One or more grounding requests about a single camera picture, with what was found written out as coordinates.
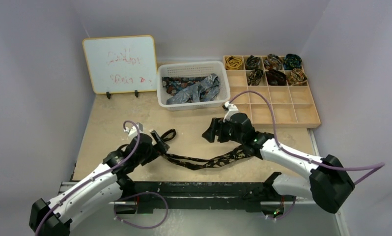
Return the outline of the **black floral tie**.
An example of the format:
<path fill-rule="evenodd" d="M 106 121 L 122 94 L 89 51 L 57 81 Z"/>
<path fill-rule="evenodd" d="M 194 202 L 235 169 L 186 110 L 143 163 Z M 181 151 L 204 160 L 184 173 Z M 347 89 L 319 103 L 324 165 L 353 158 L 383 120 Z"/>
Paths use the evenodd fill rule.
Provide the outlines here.
<path fill-rule="evenodd" d="M 162 153 L 161 156 L 174 165 L 181 166 L 193 171 L 208 168 L 221 168 L 236 161 L 252 157 L 252 155 L 246 153 L 241 146 L 238 146 L 232 151 L 229 151 L 223 155 L 219 155 L 210 159 L 180 156 L 171 153 Z"/>

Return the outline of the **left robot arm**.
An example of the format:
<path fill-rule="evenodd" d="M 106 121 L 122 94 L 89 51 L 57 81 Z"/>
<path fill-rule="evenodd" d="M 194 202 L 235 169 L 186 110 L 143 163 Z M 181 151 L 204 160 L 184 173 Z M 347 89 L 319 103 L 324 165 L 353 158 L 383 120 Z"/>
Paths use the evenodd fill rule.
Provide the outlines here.
<path fill-rule="evenodd" d="M 136 190 L 129 177 L 139 165 L 145 165 L 166 154 L 167 144 L 176 136 L 174 129 L 162 136 L 132 132 L 130 143 L 110 152 L 89 175 L 52 199 L 39 199 L 31 207 L 29 226 L 36 236 L 68 236 L 85 218 L 99 207 L 113 201 L 137 201 L 141 195 L 154 192 Z"/>

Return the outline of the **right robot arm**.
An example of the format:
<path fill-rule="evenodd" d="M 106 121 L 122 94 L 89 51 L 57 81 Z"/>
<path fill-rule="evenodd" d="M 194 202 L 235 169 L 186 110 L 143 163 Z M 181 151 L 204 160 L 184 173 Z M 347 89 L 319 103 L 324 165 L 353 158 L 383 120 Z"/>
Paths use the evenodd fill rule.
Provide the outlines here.
<path fill-rule="evenodd" d="M 210 143 L 237 142 L 248 154 L 277 163 L 299 175 L 289 177 L 279 174 L 273 178 L 263 187 L 263 193 L 269 200 L 292 195 L 314 200 L 323 210 L 335 214 L 355 189 L 337 157 L 310 155 L 278 144 L 274 134 L 255 130 L 244 113 L 235 113 L 229 119 L 213 118 L 202 137 Z"/>

